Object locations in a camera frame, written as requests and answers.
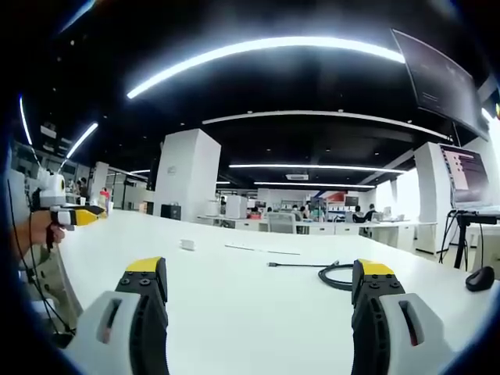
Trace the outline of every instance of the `white column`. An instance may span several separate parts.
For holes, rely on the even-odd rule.
[[[105,162],[96,162],[94,173],[92,175],[92,184],[90,186],[89,195],[91,202],[99,199],[99,192],[106,186],[106,176],[108,175],[109,164]]]
[[[427,142],[415,151],[416,171],[419,175],[420,222],[437,226],[420,226],[416,248],[435,253],[441,250],[445,233],[446,215],[450,204],[450,181],[439,145]],[[452,234],[448,235],[445,248]]]
[[[196,221],[215,198],[220,145],[200,129],[170,134],[163,142],[153,215],[162,205],[181,206],[181,219]]]

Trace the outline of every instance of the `mounted tv screen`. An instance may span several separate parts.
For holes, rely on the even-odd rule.
[[[448,117],[488,139],[473,78],[460,65],[422,41],[393,30],[421,109]]]

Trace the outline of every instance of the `monitor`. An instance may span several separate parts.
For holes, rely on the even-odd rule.
[[[417,105],[448,117],[488,139],[473,78],[459,64],[429,45],[393,30],[412,80]]]
[[[354,207],[358,205],[359,202],[359,197],[354,197],[352,195],[347,195],[345,197],[345,206],[347,207]]]
[[[453,208],[472,209],[490,205],[488,175],[481,156],[460,147],[440,146],[452,187]]]

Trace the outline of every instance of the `black ceiling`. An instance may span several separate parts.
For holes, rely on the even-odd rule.
[[[391,28],[419,38],[468,70],[488,72],[448,2],[101,1],[33,56],[23,88],[35,148],[39,125],[58,139],[98,130],[73,157],[143,170],[166,134],[201,127],[222,145],[221,177],[248,187],[284,181],[283,170],[229,170],[231,163],[383,167],[438,138],[386,123],[332,116],[269,116],[202,125],[248,111],[319,110],[380,116],[452,135],[449,121],[416,107],[404,64],[341,50],[289,47],[232,55],[187,70],[130,100],[127,92],[185,59],[241,41],[335,36],[394,51]],[[16,136],[23,141],[21,126]],[[473,138],[459,129],[462,142]],[[413,161],[402,168],[409,169]],[[311,182],[357,184],[371,173],[309,171]],[[377,183],[391,178],[382,176]]]

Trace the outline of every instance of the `computer mouse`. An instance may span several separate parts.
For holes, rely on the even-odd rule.
[[[491,288],[494,280],[494,270],[490,266],[485,266],[466,278],[466,287],[470,291],[485,291]]]

